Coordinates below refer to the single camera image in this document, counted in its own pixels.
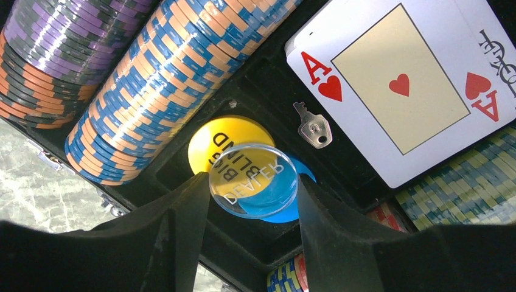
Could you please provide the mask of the black poker chip case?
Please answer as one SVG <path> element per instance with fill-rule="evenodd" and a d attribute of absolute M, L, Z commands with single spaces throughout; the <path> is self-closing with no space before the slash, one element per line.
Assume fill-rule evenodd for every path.
<path fill-rule="evenodd" d="M 359 170 L 340 171 L 333 166 L 333 162 L 344 159 L 345 144 L 339 142 L 330 151 L 319 154 L 293 134 L 294 98 L 286 93 L 292 90 L 294 97 L 307 100 L 308 91 L 301 89 L 300 82 L 294 81 L 293 72 L 280 59 L 279 43 L 292 36 L 323 4 L 322 1 L 301 4 L 264 48 L 201 107 L 142 175 L 122 186 L 106 186 L 104 191 L 132 212 L 177 189 L 195 176 L 186 168 L 187 136 L 209 118 L 229 113 L 229 103 L 235 100 L 235 113 L 249 114 L 271 129 L 273 136 L 280 138 L 280 145 L 315 173 L 316 184 L 326 194 L 364 215 L 373 206 L 374 197 L 360 197 L 347 183 L 349 178 L 357 177 Z M 198 263 L 238 290 L 264 291 L 266 273 L 302 250 L 298 224 L 238 219 L 209 201 Z"/>

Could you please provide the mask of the clear dealer button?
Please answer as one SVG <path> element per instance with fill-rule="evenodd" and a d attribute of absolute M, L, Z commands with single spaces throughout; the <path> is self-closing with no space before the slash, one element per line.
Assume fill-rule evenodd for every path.
<path fill-rule="evenodd" d="M 299 176 L 290 157 L 277 148 L 239 144 L 215 160 L 209 171 L 209 190 L 229 214 L 264 220 L 294 205 Z"/>

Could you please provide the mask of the yellow dealer button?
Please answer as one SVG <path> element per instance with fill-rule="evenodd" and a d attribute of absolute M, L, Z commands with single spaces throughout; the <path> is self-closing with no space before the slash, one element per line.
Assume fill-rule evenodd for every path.
<path fill-rule="evenodd" d="M 259 123 L 243 116 L 223 116 L 204 124 L 191 138 L 187 157 L 194 174 L 215 169 L 215 194 L 228 199 L 257 195 L 270 185 L 277 171 L 271 168 L 277 155 L 264 149 L 230 151 L 242 144 L 274 146 L 270 133 Z M 218 157 L 228 152 L 221 161 Z"/>

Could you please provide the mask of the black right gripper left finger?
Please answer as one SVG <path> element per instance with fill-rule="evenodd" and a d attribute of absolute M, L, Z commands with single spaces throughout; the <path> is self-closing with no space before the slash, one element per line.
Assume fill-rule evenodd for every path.
<path fill-rule="evenodd" d="M 210 201 L 199 173 L 167 195 L 84 231 L 1 222 L 2 291 L 192 291 Z"/>

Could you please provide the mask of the purple poker chip stack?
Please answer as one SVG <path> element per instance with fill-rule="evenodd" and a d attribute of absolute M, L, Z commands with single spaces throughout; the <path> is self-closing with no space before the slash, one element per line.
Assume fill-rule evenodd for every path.
<path fill-rule="evenodd" d="M 15 1 L 3 28 L 10 47 L 46 74 L 101 82 L 157 1 Z"/>

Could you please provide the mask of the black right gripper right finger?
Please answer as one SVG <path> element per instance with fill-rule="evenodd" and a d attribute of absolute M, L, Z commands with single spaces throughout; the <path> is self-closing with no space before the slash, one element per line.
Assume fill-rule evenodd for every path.
<path fill-rule="evenodd" d="M 310 291 L 514 291 L 515 226 L 437 225 L 407 234 L 303 176 L 299 223 Z"/>

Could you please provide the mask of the blue round button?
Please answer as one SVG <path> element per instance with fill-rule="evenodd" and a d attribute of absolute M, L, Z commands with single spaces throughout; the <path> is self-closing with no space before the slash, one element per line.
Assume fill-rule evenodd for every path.
<path fill-rule="evenodd" d="M 287 168 L 283 173 L 276 175 L 271 184 L 257 195 L 238 200 L 238 204 L 248 215 L 268 223 L 289 223 L 299 218 L 295 179 L 300 174 L 308 175 L 314 182 L 317 182 L 317 179 L 297 157 L 288 157 L 294 167 L 280 159 L 279 165 Z"/>

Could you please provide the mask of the red poker chip stack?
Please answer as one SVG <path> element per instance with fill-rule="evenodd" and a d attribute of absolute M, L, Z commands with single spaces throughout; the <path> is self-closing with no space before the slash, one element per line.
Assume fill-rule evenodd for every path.
<path fill-rule="evenodd" d="M 412 233 L 408 223 L 402 217 L 399 208 L 392 201 L 387 201 L 374 207 L 366 216 L 386 227 L 404 233 Z"/>

